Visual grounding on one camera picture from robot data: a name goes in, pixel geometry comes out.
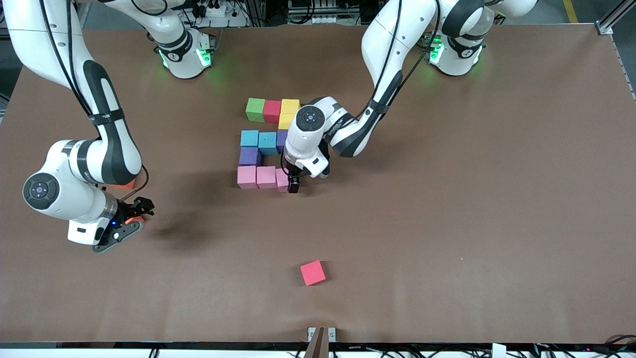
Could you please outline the small metal bracket plate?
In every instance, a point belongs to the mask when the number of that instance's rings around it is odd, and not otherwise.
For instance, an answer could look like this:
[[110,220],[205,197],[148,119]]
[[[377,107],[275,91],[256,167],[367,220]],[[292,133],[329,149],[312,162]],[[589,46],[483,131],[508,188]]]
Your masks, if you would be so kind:
[[314,336],[318,335],[318,341],[327,339],[330,344],[335,343],[337,342],[336,333],[336,328],[310,327],[307,329],[306,342],[309,344],[309,342],[314,339]]

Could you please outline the grey electronics rack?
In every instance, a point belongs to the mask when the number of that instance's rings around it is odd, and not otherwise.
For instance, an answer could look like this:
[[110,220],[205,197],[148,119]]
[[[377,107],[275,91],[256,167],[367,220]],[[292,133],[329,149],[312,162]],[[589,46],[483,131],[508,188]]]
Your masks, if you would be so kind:
[[358,25],[361,0],[285,0],[288,23]]

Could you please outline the red foam cube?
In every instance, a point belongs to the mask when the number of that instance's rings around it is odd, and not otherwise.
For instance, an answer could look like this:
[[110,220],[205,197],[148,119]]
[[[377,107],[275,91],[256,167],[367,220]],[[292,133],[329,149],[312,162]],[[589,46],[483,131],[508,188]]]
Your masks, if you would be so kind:
[[266,99],[264,101],[262,115],[266,124],[279,124],[281,106],[281,100]]
[[300,265],[300,272],[306,287],[327,281],[325,270],[321,261],[312,261],[304,265]]

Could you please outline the aluminium frame post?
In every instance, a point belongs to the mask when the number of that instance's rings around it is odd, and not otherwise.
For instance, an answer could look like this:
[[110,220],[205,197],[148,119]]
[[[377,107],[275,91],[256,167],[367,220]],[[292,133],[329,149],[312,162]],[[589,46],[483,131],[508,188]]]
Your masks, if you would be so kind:
[[636,6],[636,0],[620,0],[600,20],[595,22],[599,35],[613,34],[613,26],[616,25],[625,14]]

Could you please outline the white power strip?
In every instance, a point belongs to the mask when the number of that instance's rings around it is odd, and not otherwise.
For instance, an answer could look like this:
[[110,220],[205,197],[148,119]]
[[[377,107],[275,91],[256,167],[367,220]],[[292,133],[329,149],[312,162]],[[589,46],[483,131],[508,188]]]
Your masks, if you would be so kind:
[[197,28],[251,25],[247,9],[238,0],[186,0],[179,12],[184,23]]

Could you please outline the brown table cover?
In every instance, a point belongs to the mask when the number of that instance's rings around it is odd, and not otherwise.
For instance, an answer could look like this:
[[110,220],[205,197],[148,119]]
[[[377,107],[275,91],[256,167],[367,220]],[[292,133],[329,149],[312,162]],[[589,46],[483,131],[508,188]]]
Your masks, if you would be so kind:
[[[214,67],[166,72],[143,30],[89,31],[150,173],[141,233],[102,254],[22,187],[96,136],[23,70],[0,125],[0,340],[602,344],[636,335],[636,100],[611,37],[503,25],[463,77],[422,63],[354,158],[298,194],[242,190],[249,97],[373,91],[361,27],[223,32]],[[300,265],[327,281],[306,287]]]

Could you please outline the green foam cube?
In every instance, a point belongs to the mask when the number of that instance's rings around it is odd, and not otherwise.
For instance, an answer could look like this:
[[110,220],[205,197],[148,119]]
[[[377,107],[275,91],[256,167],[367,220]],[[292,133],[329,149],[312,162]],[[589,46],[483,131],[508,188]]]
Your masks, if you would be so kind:
[[252,122],[264,123],[263,111],[264,111],[265,104],[266,104],[265,99],[259,99],[254,97],[248,98],[248,101],[245,107],[245,113],[247,115],[248,120]]

